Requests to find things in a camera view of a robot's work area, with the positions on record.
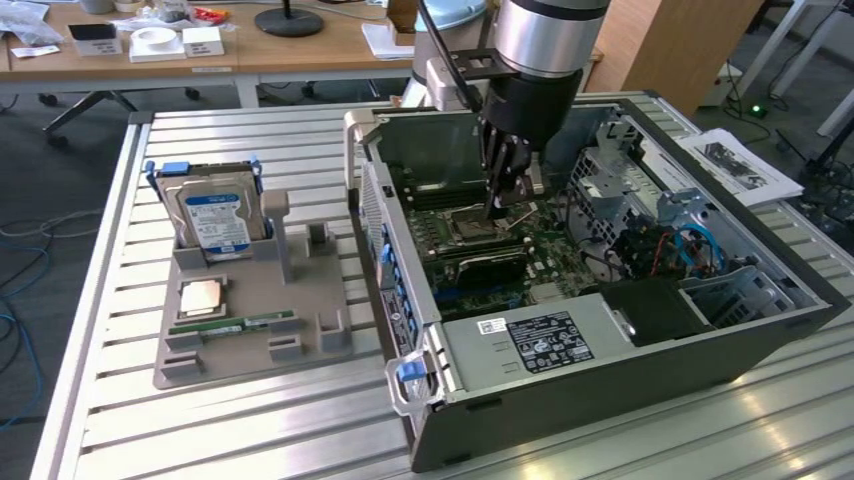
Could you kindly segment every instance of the black lamp base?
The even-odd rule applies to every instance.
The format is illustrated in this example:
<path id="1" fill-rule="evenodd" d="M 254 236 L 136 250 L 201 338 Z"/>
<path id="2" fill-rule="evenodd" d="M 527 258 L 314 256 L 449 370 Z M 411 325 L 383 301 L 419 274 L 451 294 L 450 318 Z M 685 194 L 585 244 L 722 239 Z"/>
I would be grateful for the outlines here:
<path id="1" fill-rule="evenodd" d="M 306 10 L 291 10 L 286 18 L 285 9 L 274 8 L 255 16 L 255 25 L 277 37 L 307 37 L 323 30 L 323 18 Z"/>

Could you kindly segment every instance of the wooden desk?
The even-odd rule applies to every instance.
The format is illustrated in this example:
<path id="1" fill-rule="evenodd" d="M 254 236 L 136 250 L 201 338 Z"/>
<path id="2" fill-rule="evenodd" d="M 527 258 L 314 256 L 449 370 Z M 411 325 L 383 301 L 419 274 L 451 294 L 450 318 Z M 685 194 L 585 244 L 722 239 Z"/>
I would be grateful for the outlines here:
<path id="1" fill-rule="evenodd" d="M 257 108 L 255 86 L 262 82 L 403 78 L 410 76 L 413 62 L 386 62 L 374 58 L 362 35 L 365 20 L 318 11 L 326 21 L 325 30 L 311 37 L 286 39 L 267 35 L 255 27 L 258 12 L 275 5 L 218 5 L 231 12 L 233 32 L 223 31 L 226 55 L 169 62 L 131 63 L 130 41 L 122 33 L 124 54 L 80 57 L 71 43 L 68 24 L 104 23 L 131 14 L 114 12 L 90 15 L 76 4 L 52 4 L 47 22 L 66 35 L 62 52 L 19 59 L 8 51 L 22 45 L 10 36 L 0 52 L 0 93 L 84 92 L 91 90 L 131 90 L 139 88 L 234 85 L 241 105 Z M 379 17 L 379 7 L 339 5 L 366 17 Z"/>
<path id="2" fill-rule="evenodd" d="M 131 63 L 128 59 L 130 32 L 119 32 L 122 36 L 122 55 L 103 55 L 82 57 L 72 44 L 68 25 L 103 23 L 116 18 L 131 17 L 132 14 L 116 13 L 110 15 L 90 15 L 78 4 L 52 4 L 47 22 L 54 29 L 66 36 L 62 51 L 35 58 L 18 58 L 7 52 L 11 65 L 10 75 L 0 75 L 0 80 L 39 81 L 62 78 L 63 80 L 91 80 L 111 78 L 150 78 L 175 75 L 190 75 L 194 68 L 238 67 L 238 34 L 222 32 L 226 55 L 199 57 L 170 62 Z M 8 39 L 10 48 L 26 47 L 18 37 Z"/>
<path id="3" fill-rule="evenodd" d="M 262 32 L 254 23 L 255 15 L 270 8 L 271 5 L 239 5 L 233 10 L 233 21 L 242 27 L 238 30 L 242 72 L 315 72 L 413 67 L 411 60 L 382 61 L 374 57 L 362 34 L 362 24 L 379 22 L 366 22 L 313 10 L 326 22 L 321 33 L 305 38 L 279 38 Z M 381 17 L 386 12 L 385 9 L 365 4 L 335 5 L 335 8 L 366 17 Z"/>

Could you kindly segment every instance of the white sticker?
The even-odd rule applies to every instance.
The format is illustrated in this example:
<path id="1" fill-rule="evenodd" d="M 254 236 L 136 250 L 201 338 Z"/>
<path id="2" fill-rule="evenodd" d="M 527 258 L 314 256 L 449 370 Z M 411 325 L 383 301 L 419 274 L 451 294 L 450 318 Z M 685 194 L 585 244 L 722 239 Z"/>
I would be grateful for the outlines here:
<path id="1" fill-rule="evenodd" d="M 56 52 L 59 52 L 59 47 L 56 45 L 50 45 L 47 47 L 12 49 L 12 53 L 18 58 L 40 57 L 42 55 Z"/>
<path id="2" fill-rule="evenodd" d="M 221 335 L 238 333 L 242 330 L 243 329 L 238 325 L 235 325 L 234 327 L 222 327 L 222 328 L 214 328 L 211 330 L 202 330 L 199 332 L 199 335 L 202 335 L 203 337 L 218 337 Z"/>
<path id="3" fill-rule="evenodd" d="M 238 195 L 189 197 L 185 203 L 203 249 L 211 253 L 235 253 L 250 248 L 246 220 L 238 216 Z"/>
<path id="4" fill-rule="evenodd" d="M 481 335 L 489 335 L 490 333 L 506 332 L 507 322 L 503 318 L 494 318 L 491 320 L 481 320 L 478 322 L 478 330 Z"/>
<path id="5" fill-rule="evenodd" d="M 231 67 L 194 67 L 193 73 L 229 73 Z"/>

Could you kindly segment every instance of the hard drive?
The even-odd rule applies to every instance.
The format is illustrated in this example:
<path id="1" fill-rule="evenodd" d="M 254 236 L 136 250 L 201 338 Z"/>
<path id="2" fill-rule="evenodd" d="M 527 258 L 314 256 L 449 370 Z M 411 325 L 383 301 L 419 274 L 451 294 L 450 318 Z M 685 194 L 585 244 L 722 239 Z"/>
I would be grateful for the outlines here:
<path id="1" fill-rule="evenodd" d="M 251 255 L 254 240 L 267 238 L 261 208 L 261 163 L 166 163 L 146 166 L 148 182 L 166 205 L 181 248 L 202 248 L 209 261 Z"/>

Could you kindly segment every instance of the small container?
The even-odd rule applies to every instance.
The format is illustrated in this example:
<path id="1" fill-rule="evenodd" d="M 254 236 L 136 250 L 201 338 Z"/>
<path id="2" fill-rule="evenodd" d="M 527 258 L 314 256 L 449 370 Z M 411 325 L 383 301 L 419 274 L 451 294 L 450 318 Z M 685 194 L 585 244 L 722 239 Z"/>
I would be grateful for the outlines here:
<path id="1" fill-rule="evenodd" d="M 182 36 L 189 57 L 209 57 L 226 54 L 219 28 L 186 28 Z"/>
<path id="2" fill-rule="evenodd" d="M 75 41 L 78 55 L 116 55 L 122 53 L 122 40 L 116 34 L 116 26 L 107 23 L 68 25 L 71 38 Z"/>
<path id="3" fill-rule="evenodd" d="M 80 8 L 86 13 L 103 15 L 112 12 L 116 7 L 112 4 L 112 0 L 80 0 Z"/>

